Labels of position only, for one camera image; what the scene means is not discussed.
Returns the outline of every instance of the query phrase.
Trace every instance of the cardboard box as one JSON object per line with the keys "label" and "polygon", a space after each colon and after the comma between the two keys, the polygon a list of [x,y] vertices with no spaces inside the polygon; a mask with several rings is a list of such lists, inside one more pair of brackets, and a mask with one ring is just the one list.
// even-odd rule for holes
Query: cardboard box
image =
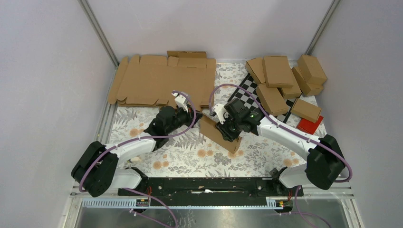
{"label": "cardboard box", "polygon": [[302,118],[302,120],[298,123],[297,129],[309,133],[314,134],[316,129],[319,127],[320,123],[323,120],[323,116],[320,116],[319,119],[314,123],[307,119]]}
{"label": "cardboard box", "polygon": [[297,98],[302,93],[294,75],[292,76],[292,88],[280,88],[279,90],[284,99]]}
{"label": "cardboard box", "polygon": [[297,81],[299,88],[301,89],[301,91],[304,93],[305,96],[315,96],[318,95],[323,90],[322,85],[307,83],[303,79],[301,71],[297,66],[292,68],[292,73],[294,74],[295,80]]}
{"label": "cardboard box", "polygon": [[301,55],[297,63],[306,82],[322,85],[327,80],[325,72],[316,57]]}
{"label": "cardboard box", "polygon": [[287,56],[265,56],[263,73],[267,87],[292,88],[292,71]]}
{"label": "cardboard box", "polygon": [[229,152],[235,153],[239,149],[242,138],[238,137],[232,142],[224,140],[221,132],[215,127],[215,124],[216,123],[212,119],[208,118],[207,116],[203,116],[200,119],[200,133],[204,134],[204,136],[211,139],[218,145],[224,147]]}
{"label": "cardboard box", "polygon": [[263,58],[258,57],[248,60],[245,67],[256,84],[260,85],[266,82],[263,73]]}
{"label": "cardboard box", "polygon": [[322,109],[318,106],[310,104],[304,100],[297,98],[291,107],[291,113],[316,123],[319,119]]}
{"label": "cardboard box", "polygon": [[277,88],[267,88],[265,84],[258,85],[256,93],[263,108],[273,116],[286,114],[288,106]]}
{"label": "cardboard box", "polygon": [[214,89],[216,60],[206,58],[205,52],[167,53],[168,58],[135,55],[127,66],[125,62],[120,64],[108,101],[114,104],[117,100],[119,106],[176,107],[171,92],[178,90],[191,97],[198,111],[208,106],[210,93]]}

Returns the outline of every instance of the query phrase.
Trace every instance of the gray wall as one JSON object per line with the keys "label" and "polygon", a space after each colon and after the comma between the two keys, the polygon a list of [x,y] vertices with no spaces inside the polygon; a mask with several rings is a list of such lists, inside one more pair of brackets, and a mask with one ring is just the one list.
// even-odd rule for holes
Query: gray wall
{"label": "gray wall", "polygon": [[114,67],[78,1],[0,6],[0,227],[54,228]]}
{"label": "gray wall", "polygon": [[297,59],[331,0],[89,0],[118,59],[205,50],[218,60]]}
{"label": "gray wall", "polygon": [[366,228],[403,223],[402,21],[401,0],[344,0],[314,50],[328,76],[318,103]]}

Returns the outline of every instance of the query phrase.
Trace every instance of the red box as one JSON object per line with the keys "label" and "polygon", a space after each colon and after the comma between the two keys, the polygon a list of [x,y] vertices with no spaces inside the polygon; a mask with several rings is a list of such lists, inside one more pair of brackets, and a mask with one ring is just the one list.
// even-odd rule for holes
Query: red box
{"label": "red box", "polygon": [[302,120],[299,122],[297,129],[309,133],[309,134],[314,134],[317,127],[319,127],[320,122],[322,122],[323,116],[319,116],[319,119],[316,121],[316,123],[313,123],[309,120],[306,120],[302,118]]}

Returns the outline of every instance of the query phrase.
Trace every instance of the floral tablecloth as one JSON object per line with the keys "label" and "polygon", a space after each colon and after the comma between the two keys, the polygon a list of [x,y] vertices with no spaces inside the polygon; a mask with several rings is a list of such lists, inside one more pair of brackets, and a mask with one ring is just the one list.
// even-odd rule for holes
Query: floral tablecloth
{"label": "floral tablecloth", "polygon": [[[215,85],[239,85],[248,72],[245,64],[217,64]],[[225,104],[234,87],[224,86],[214,96],[215,104]],[[314,96],[301,99],[316,105]],[[119,107],[114,117],[110,143],[135,137],[148,127],[158,113],[157,107]],[[287,124],[296,127],[300,117],[291,114]],[[186,127],[175,131],[181,132]],[[315,135],[324,136],[325,126],[320,124]],[[157,151],[142,154],[124,164],[137,167],[149,177],[268,177],[273,168],[295,166],[305,161],[279,143],[242,133],[239,150],[232,154],[199,133],[199,124],[186,134],[171,138]]]}

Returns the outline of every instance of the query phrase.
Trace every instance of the checkerboard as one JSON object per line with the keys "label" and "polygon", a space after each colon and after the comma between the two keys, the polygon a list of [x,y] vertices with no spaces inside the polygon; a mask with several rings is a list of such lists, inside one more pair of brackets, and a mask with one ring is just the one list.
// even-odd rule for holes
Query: checkerboard
{"label": "checkerboard", "polygon": [[[252,76],[250,76],[250,74],[246,75],[245,79],[243,79],[243,81],[240,83],[239,86],[246,89],[248,92],[250,92],[260,103],[260,99],[258,97],[258,94],[256,93],[256,87],[258,85],[253,81],[253,78],[252,78]],[[242,91],[240,89],[236,89],[235,92],[230,96],[228,101],[232,100],[233,98],[240,99],[244,103],[245,107],[247,107],[249,109],[255,109],[258,107],[258,105],[253,101],[253,99],[250,98],[249,95],[247,95],[244,91]],[[291,115],[290,110],[291,110],[291,107],[294,104],[294,102],[295,102],[295,98],[287,99],[286,104],[288,106],[288,112],[284,115],[276,116],[276,118],[284,123],[287,123],[287,120],[288,120],[289,116]]]}

